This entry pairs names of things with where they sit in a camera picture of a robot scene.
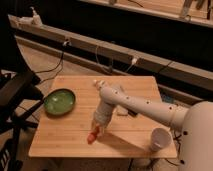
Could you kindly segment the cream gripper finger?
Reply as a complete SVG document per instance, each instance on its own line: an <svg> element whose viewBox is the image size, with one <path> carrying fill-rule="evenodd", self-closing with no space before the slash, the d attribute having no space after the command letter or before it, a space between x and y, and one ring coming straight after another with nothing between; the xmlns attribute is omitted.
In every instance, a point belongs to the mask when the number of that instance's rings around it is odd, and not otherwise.
<svg viewBox="0 0 213 171"><path fill-rule="evenodd" d="M95 137L101 137L105 133L105 127L102 126L102 125L99 125L99 124L95 124L95 125L92 126L91 133Z"/></svg>

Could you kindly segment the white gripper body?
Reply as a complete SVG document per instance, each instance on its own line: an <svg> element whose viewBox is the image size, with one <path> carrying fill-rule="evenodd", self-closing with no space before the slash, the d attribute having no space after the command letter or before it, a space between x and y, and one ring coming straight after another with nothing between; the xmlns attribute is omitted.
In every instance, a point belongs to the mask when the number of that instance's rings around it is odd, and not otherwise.
<svg viewBox="0 0 213 171"><path fill-rule="evenodd" d="M93 126L107 127L112 119L115 106L101 101L93 114Z"/></svg>

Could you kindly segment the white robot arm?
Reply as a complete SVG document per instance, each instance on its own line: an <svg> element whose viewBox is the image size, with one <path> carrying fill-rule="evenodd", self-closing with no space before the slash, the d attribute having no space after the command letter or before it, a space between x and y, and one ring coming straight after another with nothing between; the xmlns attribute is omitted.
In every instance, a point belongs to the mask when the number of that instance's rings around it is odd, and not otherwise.
<svg viewBox="0 0 213 171"><path fill-rule="evenodd" d="M98 86L100 102L94 118L111 116L120 105L182 133L178 171L213 171L213 102L190 108L147 100L124 93L110 85Z"/></svg>

